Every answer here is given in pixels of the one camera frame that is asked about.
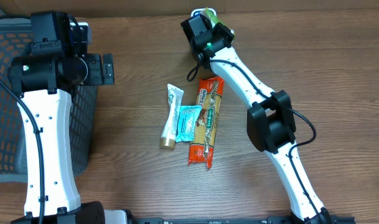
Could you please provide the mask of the teal wet wipes pack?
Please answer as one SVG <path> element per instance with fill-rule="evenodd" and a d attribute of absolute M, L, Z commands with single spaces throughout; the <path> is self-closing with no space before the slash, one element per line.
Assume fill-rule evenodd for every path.
<path fill-rule="evenodd" d="M 196 121 L 202 110 L 200 105 L 183 105 L 180 107 L 176 142 L 190 142 L 195 138 Z"/>

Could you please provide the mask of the white leaf-print pack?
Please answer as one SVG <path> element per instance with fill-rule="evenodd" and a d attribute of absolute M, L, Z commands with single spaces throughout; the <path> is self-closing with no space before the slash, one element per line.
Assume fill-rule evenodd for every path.
<path fill-rule="evenodd" d="M 162 149 L 174 149 L 177 137 L 180 107 L 182 104 L 184 91 L 174 85 L 168 84 L 167 96 L 169 115 L 161 135 L 159 146 Z"/>

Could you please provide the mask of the orange spaghetti packet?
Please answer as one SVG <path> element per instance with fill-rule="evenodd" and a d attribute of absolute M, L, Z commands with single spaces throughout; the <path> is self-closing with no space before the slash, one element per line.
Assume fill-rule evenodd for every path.
<path fill-rule="evenodd" d="M 195 120 L 194 140 L 189 145 L 188 164 L 205 163 L 208 170 L 212 167 L 224 83 L 220 77 L 199 80 L 196 105 L 200 105 L 202 109 Z"/>

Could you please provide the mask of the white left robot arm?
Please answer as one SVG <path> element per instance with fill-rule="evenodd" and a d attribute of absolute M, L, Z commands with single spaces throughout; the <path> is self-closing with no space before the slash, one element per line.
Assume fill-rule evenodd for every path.
<path fill-rule="evenodd" d="M 113 57 L 89 54 L 88 26 L 65 12 L 30 16 L 28 56 L 9 67 L 24 122 L 28 189 L 19 223 L 106 223 L 100 202 L 82 203 L 73 177 L 69 119 L 76 87 L 112 85 Z"/>

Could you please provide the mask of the green snack packet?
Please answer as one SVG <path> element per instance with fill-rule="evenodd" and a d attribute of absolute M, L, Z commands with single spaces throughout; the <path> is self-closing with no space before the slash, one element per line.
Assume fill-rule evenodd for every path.
<path fill-rule="evenodd" d="M 201 11 L 201 15 L 210 21 L 212 32 L 214 34 L 221 34 L 224 38 L 227 38 L 229 42 L 232 42 L 235 39 L 235 31 L 221 21 L 213 9 L 206 7 Z"/>

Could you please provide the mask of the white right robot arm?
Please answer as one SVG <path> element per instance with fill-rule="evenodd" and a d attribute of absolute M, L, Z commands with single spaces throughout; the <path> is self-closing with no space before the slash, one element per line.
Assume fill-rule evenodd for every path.
<path fill-rule="evenodd" d="M 212 25 L 197 17 L 182 22 L 194 58 L 223 78 L 247 108 L 247 135 L 264 152 L 284 185 L 294 223 L 330 223 L 330 215 L 304 170 L 296 141 L 294 118 L 306 118 L 291 106 L 289 95 L 259 81 L 232 46 L 233 32 L 221 22 Z"/>

